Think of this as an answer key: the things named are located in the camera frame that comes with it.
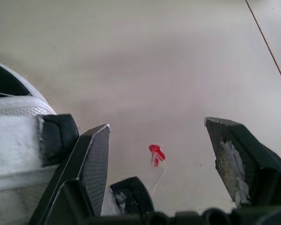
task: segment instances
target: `white residue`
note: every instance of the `white residue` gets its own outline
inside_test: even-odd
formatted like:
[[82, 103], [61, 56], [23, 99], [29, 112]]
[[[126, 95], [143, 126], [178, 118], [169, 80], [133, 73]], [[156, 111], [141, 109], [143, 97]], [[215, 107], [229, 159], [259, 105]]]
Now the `white residue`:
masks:
[[126, 195], [124, 195], [122, 192], [119, 195], [115, 195], [116, 200], [118, 201], [118, 206], [121, 210], [121, 212], [124, 214], [125, 213], [125, 207], [126, 207]]
[[220, 159], [220, 162], [223, 162], [221, 166], [225, 167], [222, 168], [223, 180], [227, 190], [235, 194], [235, 204], [240, 208], [242, 203], [250, 203], [249, 186], [245, 182], [244, 165], [239, 152], [231, 141], [221, 142], [221, 147], [224, 154], [221, 156], [223, 159]]

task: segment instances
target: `red object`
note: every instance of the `red object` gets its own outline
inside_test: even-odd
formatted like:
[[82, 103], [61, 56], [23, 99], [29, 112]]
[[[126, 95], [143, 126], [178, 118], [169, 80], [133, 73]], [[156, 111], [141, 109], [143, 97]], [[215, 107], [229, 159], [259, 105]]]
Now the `red object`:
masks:
[[152, 144], [149, 145], [150, 152], [152, 153], [151, 163], [154, 167], [158, 167], [159, 160], [165, 160], [164, 153], [160, 150], [159, 145]]

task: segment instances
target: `worn black plastic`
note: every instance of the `worn black plastic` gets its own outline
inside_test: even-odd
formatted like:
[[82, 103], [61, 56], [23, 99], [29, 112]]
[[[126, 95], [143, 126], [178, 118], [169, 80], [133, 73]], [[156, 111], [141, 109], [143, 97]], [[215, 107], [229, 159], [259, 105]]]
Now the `worn black plastic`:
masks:
[[281, 205], [281, 158], [262, 145], [242, 124], [218, 118], [207, 118], [206, 127], [216, 156], [216, 169], [226, 188], [219, 160], [222, 157], [221, 142], [231, 141], [239, 152], [245, 170], [245, 182], [249, 187], [251, 205]]
[[74, 148], [79, 133], [76, 123], [70, 114], [43, 115], [41, 134], [41, 151], [43, 164], [60, 163]]
[[131, 177], [115, 183], [111, 185], [111, 189], [122, 213], [144, 214], [154, 211], [150, 194], [138, 177]]

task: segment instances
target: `gray floor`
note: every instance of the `gray floor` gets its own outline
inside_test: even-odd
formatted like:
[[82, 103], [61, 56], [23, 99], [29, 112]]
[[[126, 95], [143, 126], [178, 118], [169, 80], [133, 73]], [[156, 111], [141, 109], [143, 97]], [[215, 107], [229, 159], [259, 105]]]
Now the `gray floor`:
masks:
[[230, 210], [204, 127], [245, 124], [281, 155], [281, 76], [244, 0], [0, 1], [0, 62], [80, 131], [111, 126], [108, 183], [160, 171], [155, 208]]

